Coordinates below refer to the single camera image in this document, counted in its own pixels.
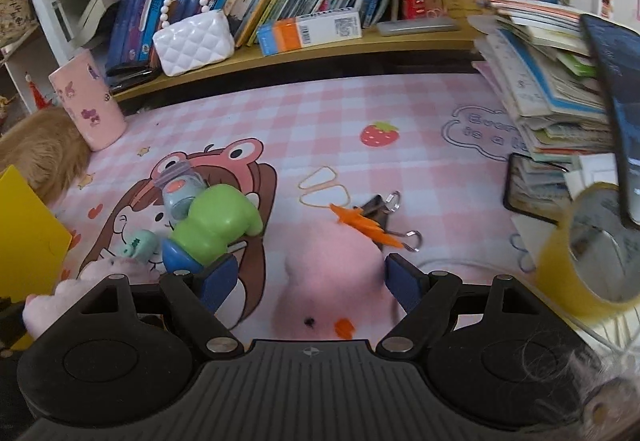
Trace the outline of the pink printed cup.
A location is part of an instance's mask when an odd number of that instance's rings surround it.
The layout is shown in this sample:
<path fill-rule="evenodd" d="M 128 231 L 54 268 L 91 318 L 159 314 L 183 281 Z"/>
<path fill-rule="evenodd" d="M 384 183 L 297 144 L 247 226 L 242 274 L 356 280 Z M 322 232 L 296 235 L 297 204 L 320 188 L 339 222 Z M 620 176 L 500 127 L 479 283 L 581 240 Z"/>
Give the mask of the pink printed cup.
<path fill-rule="evenodd" d="M 49 75 L 63 108 L 94 152 L 117 141 L 127 123 L 89 50 Z"/>

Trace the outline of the white quilted pearl handbag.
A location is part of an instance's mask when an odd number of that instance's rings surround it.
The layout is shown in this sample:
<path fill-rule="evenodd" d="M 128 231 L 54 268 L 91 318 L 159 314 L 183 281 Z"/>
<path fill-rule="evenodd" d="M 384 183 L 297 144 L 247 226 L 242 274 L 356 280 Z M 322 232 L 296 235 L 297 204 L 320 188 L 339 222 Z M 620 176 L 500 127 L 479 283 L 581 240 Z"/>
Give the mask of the white quilted pearl handbag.
<path fill-rule="evenodd" d="M 176 23 L 169 22 L 169 8 L 177 0 L 164 0 L 160 29 L 152 37 L 163 73 L 175 77 L 233 56 L 235 42 L 224 10 L 197 0 L 200 12 Z"/>

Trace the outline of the teal small toy figure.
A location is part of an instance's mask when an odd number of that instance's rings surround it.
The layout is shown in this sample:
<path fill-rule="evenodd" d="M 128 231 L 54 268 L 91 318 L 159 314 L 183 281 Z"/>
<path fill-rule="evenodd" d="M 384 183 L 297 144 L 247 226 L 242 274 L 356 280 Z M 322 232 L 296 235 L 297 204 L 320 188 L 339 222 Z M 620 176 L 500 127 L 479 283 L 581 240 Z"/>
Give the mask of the teal small toy figure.
<path fill-rule="evenodd" d="M 122 256 L 148 263 L 160 248 L 160 240 L 149 230 L 138 230 L 122 249 Z"/>

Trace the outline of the fluffy orange cat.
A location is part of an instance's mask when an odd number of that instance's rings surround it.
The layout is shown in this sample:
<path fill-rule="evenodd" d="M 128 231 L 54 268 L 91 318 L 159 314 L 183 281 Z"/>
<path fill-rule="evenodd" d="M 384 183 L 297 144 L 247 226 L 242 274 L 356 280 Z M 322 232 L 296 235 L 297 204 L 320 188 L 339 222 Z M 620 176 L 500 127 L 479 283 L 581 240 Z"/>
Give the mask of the fluffy orange cat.
<path fill-rule="evenodd" d="M 84 176 L 91 149 L 62 106 L 39 110 L 1 137 L 1 172 L 14 166 L 44 204 Z"/>

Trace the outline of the large pink plush pig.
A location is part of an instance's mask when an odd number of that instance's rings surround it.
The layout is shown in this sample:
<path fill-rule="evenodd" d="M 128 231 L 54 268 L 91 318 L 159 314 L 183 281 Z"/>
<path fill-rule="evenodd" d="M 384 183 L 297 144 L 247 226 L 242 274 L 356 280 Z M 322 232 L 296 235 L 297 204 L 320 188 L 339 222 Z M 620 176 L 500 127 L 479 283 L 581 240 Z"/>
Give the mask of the large pink plush pig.
<path fill-rule="evenodd" d="M 66 279 L 58 283 L 52 295 L 27 297 L 23 310 L 27 333 L 37 339 L 96 284 L 112 274 L 125 274 L 131 285 L 157 283 L 160 279 L 160 271 L 137 259 L 113 257 L 92 261 L 77 279 Z"/>

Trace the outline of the yellow cardboard box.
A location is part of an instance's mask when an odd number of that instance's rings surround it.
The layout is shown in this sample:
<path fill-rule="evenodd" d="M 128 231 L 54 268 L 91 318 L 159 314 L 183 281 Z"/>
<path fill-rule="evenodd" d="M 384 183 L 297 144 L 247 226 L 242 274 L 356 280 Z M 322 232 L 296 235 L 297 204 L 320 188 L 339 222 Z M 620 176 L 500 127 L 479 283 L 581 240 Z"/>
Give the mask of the yellow cardboard box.
<path fill-rule="evenodd" d="M 1 295 L 51 293 L 72 235 L 13 166 L 1 175 Z"/>

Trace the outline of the green blue toy bottle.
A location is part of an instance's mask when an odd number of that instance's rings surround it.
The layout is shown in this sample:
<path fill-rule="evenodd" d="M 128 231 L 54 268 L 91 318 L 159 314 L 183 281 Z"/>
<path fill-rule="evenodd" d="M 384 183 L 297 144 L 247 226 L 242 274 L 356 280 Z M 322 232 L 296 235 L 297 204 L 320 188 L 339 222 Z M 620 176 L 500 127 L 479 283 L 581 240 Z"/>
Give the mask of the green blue toy bottle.
<path fill-rule="evenodd" d="M 257 236 L 264 224 L 257 207 L 238 189 L 219 183 L 198 194 L 186 218 L 162 243 L 167 272 L 201 272 L 244 235 Z"/>

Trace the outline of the grey pencil case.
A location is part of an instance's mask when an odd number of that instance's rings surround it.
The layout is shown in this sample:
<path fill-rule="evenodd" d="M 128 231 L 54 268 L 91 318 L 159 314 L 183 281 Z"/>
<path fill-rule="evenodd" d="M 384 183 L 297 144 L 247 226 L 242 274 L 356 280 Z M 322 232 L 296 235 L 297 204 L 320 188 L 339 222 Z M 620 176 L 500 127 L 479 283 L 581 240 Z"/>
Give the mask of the grey pencil case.
<path fill-rule="evenodd" d="M 460 26 L 448 16 L 436 16 L 436 18 L 380 22 L 376 24 L 376 29 L 382 36 L 390 37 L 459 31 Z"/>

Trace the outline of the pink checkered desk mat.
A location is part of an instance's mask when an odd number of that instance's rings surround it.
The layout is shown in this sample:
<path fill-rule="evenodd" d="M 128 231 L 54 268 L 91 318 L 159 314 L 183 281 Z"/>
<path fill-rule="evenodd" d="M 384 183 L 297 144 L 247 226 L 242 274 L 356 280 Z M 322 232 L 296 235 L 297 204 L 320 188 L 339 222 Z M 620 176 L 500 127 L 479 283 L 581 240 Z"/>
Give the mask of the pink checkered desk mat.
<path fill-rule="evenodd" d="M 243 341 L 272 334 L 297 228 L 378 195 L 401 195 L 393 230 L 422 234 L 413 265 L 477 283 L 499 271 L 529 277 L 544 232 L 502 204 L 508 157 L 523 148 L 477 74 L 326 80 L 134 115 L 56 209 L 73 236 L 62 274 L 117 255 L 138 230 L 168 233 L 154 181 L 191 160 L 204 179 L 255 198 L 265 222 L 260 241 L 233 246 L 241 277 L 219 311 Z"/>

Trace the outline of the stack of booklets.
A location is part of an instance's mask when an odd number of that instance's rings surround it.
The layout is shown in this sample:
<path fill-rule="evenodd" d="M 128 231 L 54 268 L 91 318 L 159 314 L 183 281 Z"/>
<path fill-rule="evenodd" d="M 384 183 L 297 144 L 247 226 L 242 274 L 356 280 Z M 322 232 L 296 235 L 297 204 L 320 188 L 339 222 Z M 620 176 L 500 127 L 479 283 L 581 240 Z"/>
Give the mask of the stack of booklets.
<path fill-rule="evenodd" d="M 521 139 L 508 161 L 503 204 L 555 223 L 572 199 L 566 174 L 582 157 L 613 149 L 596 66 L 580 32 L 582 12 L 538 0 L 487 0 L 487 7 L 477 67 Z"/>

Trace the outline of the yellow tape roll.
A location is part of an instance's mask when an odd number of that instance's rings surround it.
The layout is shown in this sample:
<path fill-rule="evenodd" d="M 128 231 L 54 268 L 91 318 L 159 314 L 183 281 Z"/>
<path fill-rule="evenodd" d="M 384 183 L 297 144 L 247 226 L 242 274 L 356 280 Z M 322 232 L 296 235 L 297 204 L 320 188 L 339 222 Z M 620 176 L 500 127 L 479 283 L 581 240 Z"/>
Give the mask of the yellow tape roll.
<path fill-rule="evenodd" d="M 586 322 L 638 305 L 639 231 L 623 225 L 618 187 L 594 183 L 572 201 L 541 248 L 535 286 Z"/>

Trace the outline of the black binder clip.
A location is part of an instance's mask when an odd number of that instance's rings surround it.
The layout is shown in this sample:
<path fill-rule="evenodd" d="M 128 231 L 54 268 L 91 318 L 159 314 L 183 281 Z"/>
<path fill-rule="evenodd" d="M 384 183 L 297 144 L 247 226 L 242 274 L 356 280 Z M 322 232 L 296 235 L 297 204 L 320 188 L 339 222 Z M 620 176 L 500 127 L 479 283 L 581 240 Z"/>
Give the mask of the black binder clip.
<path fill-rule="evenodd" d="M 390 216 L 396 213 L 400 206 L 401 193 L 394 191 L 387 196 L 375 195 L 360 209 L 363 216 L 379 224 L 387 235 L 390 235 L 393 239 L 398 239 L 401 248 L 410 251 L 410 253 L 419 253 L 423 245 L 423 236 L 418 230 L 399 232 L 388 227 Z"/>

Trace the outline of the small pink plush toy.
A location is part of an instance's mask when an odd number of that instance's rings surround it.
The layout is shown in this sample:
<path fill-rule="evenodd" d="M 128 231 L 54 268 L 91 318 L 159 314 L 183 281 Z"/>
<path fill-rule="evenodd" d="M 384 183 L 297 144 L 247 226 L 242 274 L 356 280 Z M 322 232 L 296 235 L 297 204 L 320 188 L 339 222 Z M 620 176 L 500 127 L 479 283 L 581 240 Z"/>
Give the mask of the small pink plush toy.
<path fill-rule="evenodd" d="M 288 279 L 272 316 L 280 339 L 375 343 L 399 319 L 382 250 L 347 224 L 318 220 L 298 227 L 284 270 Z"/>

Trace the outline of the orange white medicine box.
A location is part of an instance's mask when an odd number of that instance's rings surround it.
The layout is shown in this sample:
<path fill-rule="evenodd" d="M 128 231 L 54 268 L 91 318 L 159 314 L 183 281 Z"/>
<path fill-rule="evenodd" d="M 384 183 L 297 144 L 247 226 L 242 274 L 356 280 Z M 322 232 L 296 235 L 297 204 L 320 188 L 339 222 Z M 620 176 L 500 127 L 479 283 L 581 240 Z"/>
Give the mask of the orange white medicine box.
<path fill-rule="evenodd" d="M 344 8 L 264 24 L 258 28 L 257 42 L 260 51 L 267 57 L 361 36 L 358 10 Z"/>

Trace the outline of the grey toy car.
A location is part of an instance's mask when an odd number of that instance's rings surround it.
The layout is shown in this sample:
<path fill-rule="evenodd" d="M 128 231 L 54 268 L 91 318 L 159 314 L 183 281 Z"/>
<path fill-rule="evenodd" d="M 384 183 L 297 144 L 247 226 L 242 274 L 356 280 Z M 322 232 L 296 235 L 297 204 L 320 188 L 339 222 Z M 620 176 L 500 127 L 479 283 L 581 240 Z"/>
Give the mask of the grey toy car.
<path fill-rule="evenodd" d="M 191 204 L 207 188 L 203 178 L 186 160 L 170 160 L 154 181 L 172 223 L 186 219 Z"/>

